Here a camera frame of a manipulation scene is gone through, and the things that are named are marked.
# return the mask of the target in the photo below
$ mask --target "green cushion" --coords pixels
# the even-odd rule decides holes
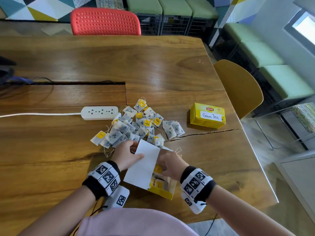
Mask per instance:
[[[283,99],[305,98],[314,90],[288,65],[270,65],[259,71]]]
[[[127,0],[128,11],[142,14],[162,15],[162,7],[158,0]]]
[[[282,65],[284,60],[264,42],[242,42],[239,47],[257,67]]]
[[[218,19],[219,14],[206,0],[186,0],[192,10],[192,17]]]
[[[224,29],[233,37],[237,44],[241,42],[262,41],[249,25],[241,23],[226,23]]]
[[[185,0],[159,0],[163,15],[171,16],[189,16],[192,15],[192,10]]]

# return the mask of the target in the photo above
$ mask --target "green cushioned stool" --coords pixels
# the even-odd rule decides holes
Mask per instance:
[[[226,23],[211,50],[217,60],[229,59],[241,42],[262,42],[262,40],[249,25]]]
[[[192,10],[187,35],[201,38],[207,42],[219,18],[215,8],[207,0],[185,0]]]
[[[242,42],[239,44],[256,68],[268,65],[283,65],[284,60],[264,42]]]
[[[163,9],[160,35],[186,35],[192,10],[185,0],[159,0]]]
[[[314,90],[288,65],[261,67],[254,78],[264,95],[263,103],[254,110],[255,116],[291,107],[315,94]]]
[[[158,0],[127,0],[127,4],[140,21],[141,35],[160,34],[163,10]]]

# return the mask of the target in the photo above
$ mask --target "hand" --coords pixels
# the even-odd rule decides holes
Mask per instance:
[[[176,152],[170,152],[160,155],[157,164],[166,167],[167,170],[161,174],[171,177],[174,180],[180,181],[181,175],[184,170],[189,166]]]
[[[136,152],[139,142],[124,141],[120,143],[114,151],[111,158],[115,162],[120,171],[127,170],[140,159],[144,158],[144,154],[133,154]]]

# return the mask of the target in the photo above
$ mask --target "power outlet socket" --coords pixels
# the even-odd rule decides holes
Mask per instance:
[[[118,114],[116,106],[84,107],[81,116],[84,120],[113,120]]]

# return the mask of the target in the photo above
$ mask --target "red chair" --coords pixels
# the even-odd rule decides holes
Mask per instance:
[[[130,11],[82,7],[70,20],[73,35],[141,35],[139,19]]]

